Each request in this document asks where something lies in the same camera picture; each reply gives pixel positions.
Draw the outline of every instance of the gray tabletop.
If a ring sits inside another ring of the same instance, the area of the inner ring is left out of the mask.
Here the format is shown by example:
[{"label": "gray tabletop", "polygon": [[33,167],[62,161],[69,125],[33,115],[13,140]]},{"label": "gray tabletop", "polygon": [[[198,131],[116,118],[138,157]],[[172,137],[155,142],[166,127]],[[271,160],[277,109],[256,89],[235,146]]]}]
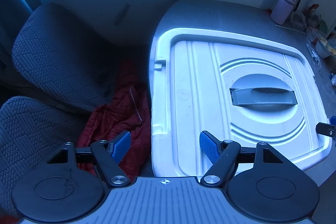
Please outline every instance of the gray tabletop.
[{"label": "gray tabletop", "polygon": [[[199,28],[234,32],[260,37],[297,48],[309,61],[315,74],[327,117],[336,115],[336,94],[329,80],[330,72],[322,60],[322,67],[314,64],[305,45],[304,34],[276,27],[269,14],[261,9],[211,0],[178,0],[161,19],[151,47],[149,80],[152,92],[156,42],[166,31],[174,28]],[[336,170],[336,148],[333,143],[330,155],[321,163],[305,171],[321,185]]]}]

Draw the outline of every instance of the black circular motor housing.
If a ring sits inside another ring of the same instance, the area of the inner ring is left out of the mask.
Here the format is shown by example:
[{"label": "black circular motor housing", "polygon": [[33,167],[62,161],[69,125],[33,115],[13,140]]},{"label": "black circular motor housing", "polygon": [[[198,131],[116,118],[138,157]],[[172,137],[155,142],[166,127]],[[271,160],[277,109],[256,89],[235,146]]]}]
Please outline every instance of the black circular motor housing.
[{"label": "black circular motor housing", "polygon": [[20,178],[12,189],[18,214],[42,223],[79,218],[90,213],[103,197],[101,181],[77,167],[73,145],[57,150],[49,160]]},{"label": "black circular motor housing", "polygon": [[313,214],[316,183],[270,145],[257,145],[254,166],[231,179],[227,196],[242,213],[264,222],[288,223]]}]

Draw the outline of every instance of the ribbed gray panel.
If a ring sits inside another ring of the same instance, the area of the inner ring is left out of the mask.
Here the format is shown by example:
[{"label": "ribbed gray panel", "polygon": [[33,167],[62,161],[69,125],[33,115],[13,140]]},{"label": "ribbed gray panel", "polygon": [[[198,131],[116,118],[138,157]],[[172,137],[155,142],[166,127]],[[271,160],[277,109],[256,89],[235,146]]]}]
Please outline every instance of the ribbed gray panel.
[{"label": "ribbed gray panel", "polygon": [[[138,178],[112,190],[104,204],[73,224],[257,224],[236,211],[219,189],[206,188],[195,178]],[[24,220],[22,224],[31,224]],[[309,219],[298,222],[312,224]]]}]

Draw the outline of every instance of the curved groove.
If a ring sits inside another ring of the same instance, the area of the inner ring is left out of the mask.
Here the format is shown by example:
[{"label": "curved groove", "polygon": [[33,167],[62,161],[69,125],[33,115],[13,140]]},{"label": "curved groove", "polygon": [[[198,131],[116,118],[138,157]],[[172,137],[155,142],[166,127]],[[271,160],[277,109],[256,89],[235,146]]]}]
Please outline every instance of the curved groove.
[{"label": "curved groove", "polygon": [[235,60],[231,60],[229,62],[226,62],[220,66],[220,72],[224,73],[227,72],[228,70],[241,66],[241,65],[247,65],[247,64],[261,64],[261,65],[267,65],[269,67],[272,67],[274,69],[277,69],[284,74],[286,74],[288,77],[292,78],[290,73],[285,70],[284,68],[280,67],[279,65],[272,63],[270,61],[264,60],[264,59],[259,59],[259,58],[238,58]]},{"label": "curved groove", "polygon": [[306,122],[303,118],[299,125],[293,131],[278,137],[267,137],[253,134],[231,123],[231,132],[234,136],[253,143],[267,142],[269,144],[284,144],[296,138],[302,132],[305,126]]}]

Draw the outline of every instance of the pink water bottle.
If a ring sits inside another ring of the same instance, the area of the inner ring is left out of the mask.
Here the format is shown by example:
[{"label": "pink water bottle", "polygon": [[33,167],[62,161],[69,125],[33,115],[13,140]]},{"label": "pink water bottle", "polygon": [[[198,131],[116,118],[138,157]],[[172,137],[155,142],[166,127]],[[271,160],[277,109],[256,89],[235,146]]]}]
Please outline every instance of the pink water bottle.
[{"label": "pink water bottle", "polygon": [[284,24],[290,13],[297,7],[300,0],[278,0],[272,13],[271,19],[278,25]]}]

